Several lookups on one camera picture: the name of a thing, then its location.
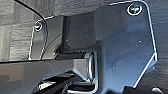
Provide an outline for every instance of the screw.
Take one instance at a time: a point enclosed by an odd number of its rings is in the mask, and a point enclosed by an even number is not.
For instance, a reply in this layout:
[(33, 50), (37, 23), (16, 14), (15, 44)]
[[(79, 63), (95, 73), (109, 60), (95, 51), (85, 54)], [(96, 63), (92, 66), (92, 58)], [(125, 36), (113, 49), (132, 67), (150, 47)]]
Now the screw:
[(42, 24), (40, 22), (36, 22), (34, 28), (36, 31), (40, 31), (42, 29)]
[(141, 11), (142, 6), (138, 4), (131, 4), (127, 9), (128, 14), (130, 14), (131, 16), (138, 15), (139, 13), (141, 13)]

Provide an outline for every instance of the black plastic part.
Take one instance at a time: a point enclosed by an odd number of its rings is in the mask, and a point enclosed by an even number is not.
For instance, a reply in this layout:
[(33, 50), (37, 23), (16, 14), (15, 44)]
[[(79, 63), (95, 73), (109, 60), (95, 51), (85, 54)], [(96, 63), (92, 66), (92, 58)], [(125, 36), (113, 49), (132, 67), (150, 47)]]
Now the black plastic part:
[(81, 80), (81, 78), (72, 71), (69, 71), (69, 72), (66, 72), (66, 73), (73, 74), (73, 75), (71, 75), (69, 77), (66, 77), (66, 76), (64, 77), (64, 76), (62, 76), (62, 75), (64, 75), (64, 73), (63, 73), (63, 74), (51, 77), (49, 79), (46, 79), (44, 81), (51, 81), (51, 82), (56, 82), (56, 83), (54, 83), (51, 86), (48, 86), (48, 87), (46, 87), (42, 90), (35, 91), (38, 88), (38, 86), (37, 86), (33, 90), (32, 94), (55, 94), (56, 92), (60, 92), (60, 89), (64, 88), (66, 85), (69, 85), (70, 83)]
[(74, 83), (68, 87), (68, 90), (74, 91), (92, 91), (94, 90), (95, 85), (91, 83)]
[(85, 53), (59, 53), (56, 56), (56, 60), (66, 60), (66, 59), (82, 59)]

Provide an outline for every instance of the screw head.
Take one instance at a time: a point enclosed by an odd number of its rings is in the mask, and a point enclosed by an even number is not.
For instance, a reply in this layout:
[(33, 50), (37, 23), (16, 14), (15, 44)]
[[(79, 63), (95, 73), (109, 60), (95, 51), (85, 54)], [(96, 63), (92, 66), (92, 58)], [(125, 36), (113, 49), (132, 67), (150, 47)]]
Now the screw head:
[(36, 31), (40, 31), (42, 29), (42, 24), (40, 22), (36, 22), (34, 28)]
[(140, 14), (142, 11), (142, 6), (139, 4), (131, 4), (128, 8), (127, 8), (127, 12), (129, 15), (131, 16), (135, 16)]

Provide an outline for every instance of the wire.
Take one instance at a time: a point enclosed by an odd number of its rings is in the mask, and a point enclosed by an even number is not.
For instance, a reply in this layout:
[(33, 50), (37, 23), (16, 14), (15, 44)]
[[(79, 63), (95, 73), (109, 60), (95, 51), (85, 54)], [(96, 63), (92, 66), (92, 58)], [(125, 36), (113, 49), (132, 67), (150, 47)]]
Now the wire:
[(45, 53), (45, 46), (46, 46), (46, 44), (47, 44), (47, 39), (48, 39), (48, 26), (47, 26), (47, 22), (46, 22), (46, 20), (44, 19), (44, 17), (43, 17), (40, 13), (38, 13), (36, 10), (34, 10), (33, 8), (29, 7), (28, 5), (24, 4), (23, 2), (21, 2), (21, 1), (19, 1), (19, 0), (14, 0), (14, 1), (16, 1), (17, 3), (21, 4), (22, 6), (28, 8), (29, 10), (33, 11), (34, 13), (36, 13), (38, 16), (41, 17), (41, 19), (42, 19), (42, 20), (44, 21), (44, 23), (45, 23), (45, 26), (46, 26), (46, 38), (45, 38), (44, 46), (43, 46), (43, 48), (42, 48), (41, 55), (40, 55), (40, 60), (42, 60), (43, 55), (44, 55), (44, 53)]

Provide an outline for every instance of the black cable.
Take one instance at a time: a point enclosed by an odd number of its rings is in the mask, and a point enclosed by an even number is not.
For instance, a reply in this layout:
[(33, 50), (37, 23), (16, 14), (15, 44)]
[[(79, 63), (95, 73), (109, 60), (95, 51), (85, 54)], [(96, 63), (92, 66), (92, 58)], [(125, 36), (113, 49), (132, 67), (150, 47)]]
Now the black cable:
[(46, 25), (46, 38), (45, 38), (44, 46), (43, 46), (43, 48), (42, 48), (41, 56), (40, 56), (40, 60), (42, 60), (43, 55), (44, 55), (44, 53), (45, 53), (45, 46), (46, 46), (46, 44), (47, 44), (47, 39), (48, 39), (48, 26), (47, 26), (47, 22), (46, 22), (46, 20), (44, 19), (44, 17), (41, 16), (40, 13), (38, 13), (38, 12), (37, 12), (36, 10), (34, 10), (33, 8), (29, 7), (28, 5), (22, 3), (22, 2), (19, 1), (19, 0), (14, 0), (14, 1), (16, 1), (17, 3), (21, 4), (22, 6), (28, 8), (29, 10), (33, 11), (34, 13), (36, 13), (38, 16), (41, 17), (41, 19), (44, 21), (44, 23), (45, 23), (45, 25)]

